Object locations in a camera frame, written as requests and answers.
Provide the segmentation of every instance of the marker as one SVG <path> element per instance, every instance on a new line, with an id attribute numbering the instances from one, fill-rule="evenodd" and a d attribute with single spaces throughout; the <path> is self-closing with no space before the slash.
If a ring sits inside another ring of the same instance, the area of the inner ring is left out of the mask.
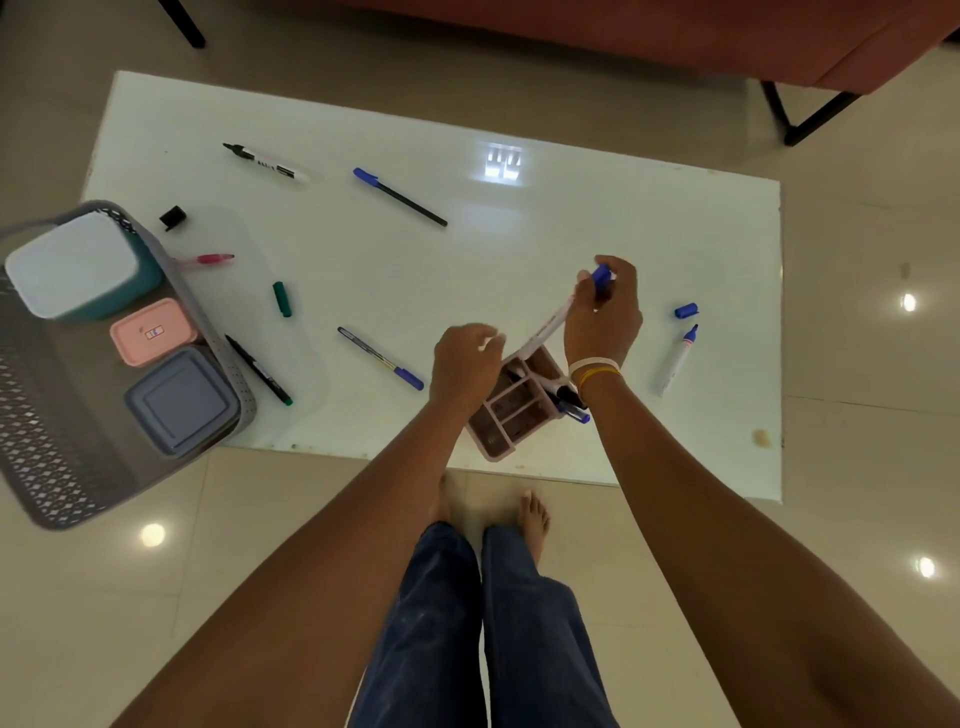
<path id="1" fill-rule="evenodd" d="M 539 375 L 534 371 L 530 372 L 530 375 L 540 383 L 540 386 L 543 387 L 547 392 L 557 395 L 558 400 L 565 401 L 567 404 L 576 407 L 577 409 L 587 409 L 587 406 L 584 404 L 584 401 L 577 396 L 577 393 L 570 389 L 567 385 L 561 384 L 558 381 L 553 379 L 548 379 L 543 375 Z"/>
<path id="2" fill-rule="evenodd" d="M 298 172 L 296 169 L 288 167 L 286 164 L 280 164 L 278 161 L 276 161 L 276 159 L 264 157 L 260 153 L 255 152 L 253 149 L 248 149 L 242 144 L 227 144 L 224 142 L 224 146 L 241 159 L 255 161 L 261 167 L 272 169 L 279 175 L 289 177 L 291 180 L 296 180 L 297 182 L 310 182 L 310 178 L 304 175 L 302 172 Z"/>
<path id="3" fill-rule="evenodd" d="M 596 286 L 597 293 L 603 291 L 607 287 L 607 284 L 610 283 L 611 271 L 610 267 L 606 263 L 601 263 L 600 267 L 597 268 L 593 273 L 590 274 L 590 277 L 593 279 L 593 284 Z M 566 321 L 566 314 L 570 312 L 570 307 L 573 305 L 573 296 L 570 296 L 564 305 L 557 309 L 557 312 L 553 314 L 549 319 L 547 319 L 546 324 L 540 327 L 540 330 L 537 331 L 530 340 L 524 344 L 516 352 L 515 358 L 526 361 L 531 356 L 534 355 L 534 352 L 543 346 L 543 342 L 550 338 L 550 335 L 560 328 L 560 324 Z"/>
<path id="4" fill-rule="evenodd" d="M 439 215 L 433 214 L 433 213 L 432 213 L 430 210 L 428 210 L 426 207 L 421 207 L 421 206 L 419 206 L 419 205 L 418 205 L 417 203 L 415 203 L 413 200 L 409 200 L 409 199 L 407 199 L 406 197 L 404 197 L 403 195 L 401 195 L 399 192 L 396 192 L 395 190 L 391 189 L 391 188 L 388 187 L 386 184 L 384 184 L 383 182 L 381 182 L 381 181 L 377 178 L 376 175 L 372 175 L 370 172 L 364 172 L 362 169 L 360 169 L 360 167 L 356 167 L 356 168 L 353 170 L 353 174 L 356 175 L 359 179 L 361 179 L 361 180 L 363 180 L 364 182 L 366 182 L 367 184 L 369 184 L 371 187 L 376 187 L 377 189 L 382 190 L 383 192 L 386 192 L 388 195 L 390 195 L 391 197 L 393 197 L 395 200 L 400 200 L 402 203 L 404 203 L 404 204 L 407 205 L 408 207 L 412 207 L 414 210 L 416 210 L 417 212 L 419 212 L 421 215 L 425 215 L 426 217 L 429 217 L 431 220 L 433 220 L 433 221 L 434 221 L 435 223 L 437 223 L 438 225 L 443 225 L 444 227 L 446 227 L 446 220 L 445 220 L 444 218 L 440 217 Z"/>
<path id="5" fill-rule="evenodd" d="M 384 366 L 390 367 L 390 369 L 393 370 L 395 375 L 399 376 L 401 379 L 403 379 L 403 381 L 405 381 L 411 387 L 413 387 L 417 391 L 420 391 L 423 389 L 422 381 L 417 379 L 416 376 L 410 374 L 410 372 L 403 369 L 402 367 L 398 367 L 396 364 L 394 364 L 394 362 L 392 362 L 382 353 L 378 352 L 376 349 L 370 346 L 370 344 L 367 344 L 362 339 L 358 339 L 356 336 L 354 336 L 352 333 L 350 333 L 343 327 L 337 327 L 337 330 L 340 331 L 340 333 L 342 333 L 344 336 L 346 336 L 347 339 L 349 339 L 358 347 L 360 347 L 363 351 L 368 353 L 370 356 L 375 357 L 381 364 L 383 364 Z"/>
<path id="6" fill-rule="evenodd" d="M 660 388 L 660 396 L 663 397 L 666 395 L 666 391 L 670 389 L 670 385 L 673 384 L 674 378 L 680 372 L 680 368 L 684 365 L 684 360 L 686 355 L 690 353 L 690 350 L 693 348 L 693 342 L 697 340 L 697 328 L 700 325 L 697 324 L 690 331 L 684 334 L 684 338 L 677 344 L 677 348 L 673 354 L 673 362 L 670 364 L 670 373 L 666 376 L 666 381 Z"/>
<path id="7" fill-rule="evenodd" d="M 217 263 L 226 263 L 233 260 L 236 255 L 233 253 L 208 253 L 206 255 L 197 255 L 197 257 L 175 257 L 174 262 L 184 268 L 192 265 L 216 265 Z"/>
<path id="8" fill-rule="evenodd" d="M 260 365 L 260 362 L 258 362 L 252 356 L 250 356 L 247 353 L 247 350 L 245 350 L 242 346 L 237 344 L 229 336 L 224 335 L 224 338 L 227 339 L 227 343 L 233 347 L 233 350 L 238 354 L 240 354 L 240 358 L 247 362 L 247 366 L 253 369 L 256 375 L 263 380 L 263 383 L 266 384 L 268 387 L 270 387 L 270 391 L 276 395 L 276 398 L 278 400 L 286 404 L 288 407 L 294 403 L 294 401 L 290 399 L 290 395 L 284 392 L 283 388 L 276 383 L 276 379 L 274 379 L 272 376 L 267 374 L 267 370 Z"/>

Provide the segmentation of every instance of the blue pen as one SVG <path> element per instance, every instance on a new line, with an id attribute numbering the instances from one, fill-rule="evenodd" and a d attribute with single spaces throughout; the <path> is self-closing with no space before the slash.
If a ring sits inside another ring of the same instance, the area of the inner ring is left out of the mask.
<path id="1" fill-rule="evenodd" d="M 372 346 L 364 342 L 362 339 L 359 339 L 356 336 L 354 336 L 345 328 L 337 327 L 337 330 L 340 331 L 340 333 L 342 333 L 344 336 L 346 336 L 347 339 L 349 339 L 358 347 L 360 347 L 363 351 L 370 354 L 371 356 L 376 357 L 381 364 L 384 364 L 390 367 L 394 371 L 395 375 L 399 376 L 401 379 L 403 379 L 403 381 L 405 381 L 411 387 L 413 387 L 417 391 L 420 391 L 423 389 L 423 382 L 417 379 L 414 375 L 410 374 L 410 372 L 408 372 L 407 370 L 403 369 L 403 367 L 398 367 L 396 364 L 394 364 L 394 362 L 392 362 L 386 356 L 378 352 L 376 349 L 374 349 Z"/>
<path id="2" fill-rule="evenodd" d="M 390 195 L 391 197 L 393 197 L 395 200 L 400 200 L 402 203 L 404 203 L 405 205 L 407 205 L 407 206 L 409 206 L 409 207 L 412 207 L 414 210 L 416 210 L 417 212 L 419 212 L 421 215 L 425 215 L 426 217 L 429 217 L 431 220 L 433 220 L 433 221 L 434 221 L 435 223 L 437 223 L 438 225 L 443 225 L 444 227 L 446 227 L 446 220 L 445 220 L 444 218 L 440 217 L 439 215 L 433 214 L 433 213 L 432 213 L 430 210 L 428 210 L 426 207 L 421 207 L 421 206 L 419 206 L 419 205 L 418 205 L 417 203 L 415 203 L 413 200 L 409 200 L 409 199 L 407 199 L 406 197 L 404 197 L 403 195 L 401 195 L 399 192 L 391 189 L 391 188 L 388 187 L 386 184 L 384 184 L 383 182 L 381 182 L 381 181 L 377 178 L 376 175 L 372 175 L 370 172 L 364 172 L 362 169 L 360 169 L 360 167 L 355 168 L 355 169 L 353 170 L 353 174 L 356 175 L 359 179 L 361 179 L 361 180 L 363 180 L 364 182 L 366 182 L 367 184 L 369 184 L 371 187 L 376 187 L 377 189 L 386 192 L 388 195 Z"/>

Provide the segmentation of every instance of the sofa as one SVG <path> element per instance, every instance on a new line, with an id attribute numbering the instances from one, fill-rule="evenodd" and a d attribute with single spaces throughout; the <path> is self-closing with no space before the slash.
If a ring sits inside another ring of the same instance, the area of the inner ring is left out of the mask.
<path id="1" fill-rule="evenodd" d="M 262 1 L 289 10 L 336 4 L 393 12 L 758 79 L 789 146 L 880 88 L 960 26 L 960 0 Z M 180 0 L 160 2 L 175 20 L 185 15 Z M 203 39 L 195 27 L 181 28 L 188 39 Z M 839 93 L 793 125 L 776 83 Z"/>

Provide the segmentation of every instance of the pink pen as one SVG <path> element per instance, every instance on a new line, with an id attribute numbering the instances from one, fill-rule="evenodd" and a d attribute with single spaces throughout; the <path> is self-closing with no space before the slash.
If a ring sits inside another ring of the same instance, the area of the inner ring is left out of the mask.
<path id="1" fill-rule="evenodd" d="M 236 258 L 236 255 L 233 253 L 208 253 L 206 255 L 197 255 L 197 257 L 174 258 L 174 261 L 177 265 L 181 266 L 214 265 L 215 263 L 226 263 L 228 260 L 233 260 L 234 258 Z"/>

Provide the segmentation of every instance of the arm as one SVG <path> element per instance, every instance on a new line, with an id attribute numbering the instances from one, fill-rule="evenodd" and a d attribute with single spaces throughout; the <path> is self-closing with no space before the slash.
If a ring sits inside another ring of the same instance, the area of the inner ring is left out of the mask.
<path id="1" fill-rule="evenodd" d="M 567 359 L 623 362 L 642 323 L 636 271 L 594 311 L 578 284 Z M 575 373 L 574 379 L 582 378 Z M 623 495 L 720 687 L 753 726 L 954 726 L 960 702 L 870 606 L 695 460 L 630 391 L 599 373 L 589 405 Z"/>
<path id="2" fill-rule="evenodd" d="M 430 401 L 240 585 L 117 719 L 132 726 L 342 728 L 453 446 L 490 393 L 503 338 L 448 329 Z"/>

